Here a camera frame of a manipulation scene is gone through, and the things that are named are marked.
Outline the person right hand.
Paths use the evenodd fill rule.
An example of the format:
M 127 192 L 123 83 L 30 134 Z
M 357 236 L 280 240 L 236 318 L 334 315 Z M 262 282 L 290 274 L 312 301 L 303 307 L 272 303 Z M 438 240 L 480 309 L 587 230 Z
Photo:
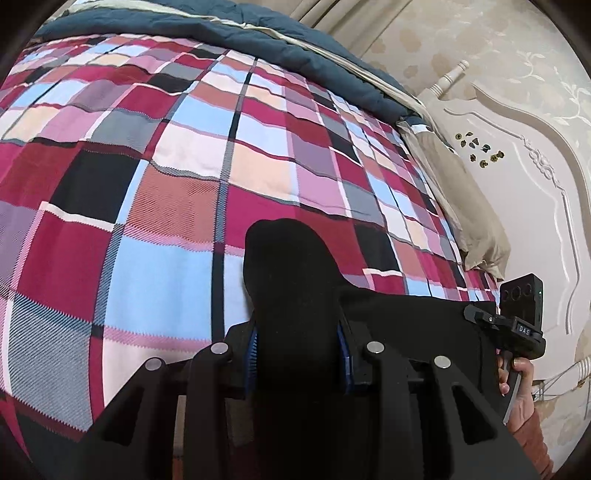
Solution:
M 498 383 L 503 396 L 511 393 L 508 384 L 509 373 L 504 367 L 504 357 L 497 351 Z M 511 413 L 508 417 L 507 428 L 511 433 L 516 433 L 534 414 L 535 406 L 532 397 L 534 381 L 533 363 L 522 357 L 513 360 L 513 368 L 521 374 L 521 383 L 514 396 Z

